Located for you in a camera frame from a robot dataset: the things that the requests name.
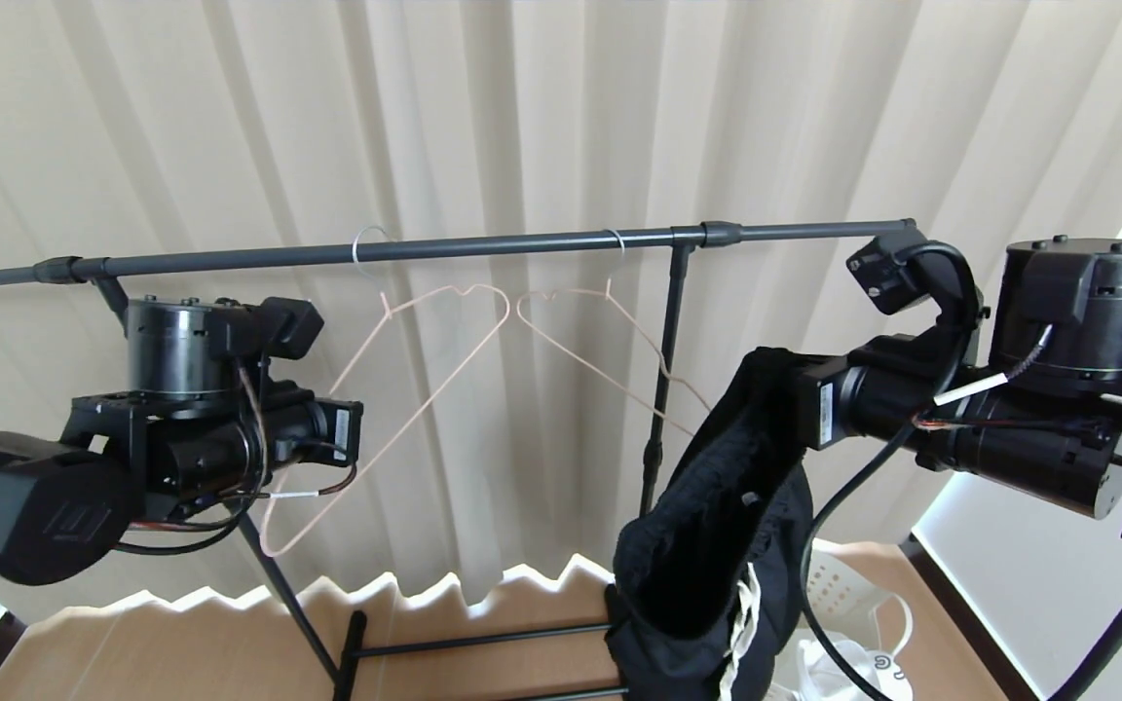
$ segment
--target white plastic basket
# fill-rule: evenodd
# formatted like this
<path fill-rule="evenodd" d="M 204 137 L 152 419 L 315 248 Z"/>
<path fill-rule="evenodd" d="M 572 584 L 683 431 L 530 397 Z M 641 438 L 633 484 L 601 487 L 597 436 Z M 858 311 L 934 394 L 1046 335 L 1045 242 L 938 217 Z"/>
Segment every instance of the white plastic basket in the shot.
<path fill-rule="evenodd" d="M 808 570 L 808 601 L 816 612 L 816 620 L 820 621 L 826 631 L 840 634 L 868 652 L 881 652 L 886 649 L 886 646 L 882 644 L 882 630 L 877 626 L 876 611 L 886 601 L 898 602 L 903 608 L 903 636 L 892 645 L 889 653 L 876 653 L 879 656 L 876 668 L 884 691 L 891 693 L 895 701 L 912 701 L 910 684 L 894 664 L 894 658 L 903 652 L 908 639 L 912 638 L 912 609 L 901 596 L 873 584 L 837 556 L 824 551 L 828 546 L 829 544 L 824 542 L 816 542 L 816 551 Z M 811 638 L 807 621 L 801 618 L 799 622 L 801 627 L 787 644 L 774 665 L 774 677 L 782 680 L 788 686 L 795 686 L 793 682 L 797 676 L 797 662 L 793 648 L 797 647 L 799 638 Z M 791 689 L 774 683 L 764 701 L 797 701 L 798 698 L 801 697 Z"/>

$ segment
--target white label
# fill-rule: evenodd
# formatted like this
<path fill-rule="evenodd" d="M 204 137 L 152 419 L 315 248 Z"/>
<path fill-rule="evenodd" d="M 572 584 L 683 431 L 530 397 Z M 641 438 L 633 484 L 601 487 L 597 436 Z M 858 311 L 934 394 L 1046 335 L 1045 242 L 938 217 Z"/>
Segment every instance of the white label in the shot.
<path fill-rule="evenodd" d="M 335 412 L 335 435 L 333 436 L 333 443 L 338 444 L 340 448 L 349 446 L 349 409 L 337 409 Z M 343 461 L 348 455 L 339 450 L 333 450 L 331 456 L 335 458 L 338 461 Z"/>
<path fill-rule="evenodd" d="M 824 446 L 834 440 L 834 382 L 820 387 L 820 435 L 816 444 Z"/>

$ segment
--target light brown floor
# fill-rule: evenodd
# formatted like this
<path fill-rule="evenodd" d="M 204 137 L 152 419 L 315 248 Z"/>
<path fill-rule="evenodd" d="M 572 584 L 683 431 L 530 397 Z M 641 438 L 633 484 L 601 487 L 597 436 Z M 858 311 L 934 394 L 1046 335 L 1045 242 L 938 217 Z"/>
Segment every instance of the light brown floor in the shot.
<path fill-rule="evenodd" d="M 918 701 L 1001 700 L 993 679 L 896 547 L 859 544 L 840 556 L 875 584 L 898 591 L 916 617 L 900 655 Z M 424 605 L 395 582 L 344 594 L 315 585 L 303 596 L 329 649 L 339 652 L 349 614 L 368 614 L 366 646 L 459 638 L 604 620 L 605 581 L 570 568 L 560 589 L 530 577 L 502 582 L 476 611 L 458 587 Z M 217 596 L 175 611 L 158 601 L 66 609 L 28 629 L 0 670 L 0 701 L 327 700 L 327 680 L 297 629 L 272 599 L 238 609 Z M 882 630 L 896 639 L 901 614 L 885 607 Z M 531 639 L 362 661 L 355 701 L 487 701 L 617 683 L 601 634 Z"/>

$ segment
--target white drawstring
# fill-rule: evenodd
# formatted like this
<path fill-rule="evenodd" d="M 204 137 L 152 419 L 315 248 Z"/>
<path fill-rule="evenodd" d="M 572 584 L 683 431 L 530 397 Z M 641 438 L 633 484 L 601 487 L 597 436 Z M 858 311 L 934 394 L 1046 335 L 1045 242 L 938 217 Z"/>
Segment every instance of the white drawstring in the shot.
<path fill-rule="evenodd" d="M 738 675 L 738 662 L 743 655 L 747 655 L 760 625 L 761 580 L 756 578 L 756 568 L 747 563 L 747 577 L 738 580 L 738 616 L 735 616 L 735 626 L 729 631 L 729 664 L 720 675 L 720 701 L 732 701 L 734 698 L 732 693 Z"/>

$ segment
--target black garment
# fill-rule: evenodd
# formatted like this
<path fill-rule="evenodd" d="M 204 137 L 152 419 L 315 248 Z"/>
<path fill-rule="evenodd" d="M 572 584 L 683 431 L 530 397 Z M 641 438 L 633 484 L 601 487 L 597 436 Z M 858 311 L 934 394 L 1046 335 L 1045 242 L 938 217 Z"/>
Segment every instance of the black garment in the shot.
<path fill-rule="evenodd" d="M 811 492 L 792 381 L 807 360 L 757 348 L 687 446 L 655 508 L 623 528 L 605 636 L 632 701 L 707 701 L 729 657 L 735 585 L 761 581 L 761 620 L 735 701 L 761 701 L 801 612 L 799 559 Z"/>

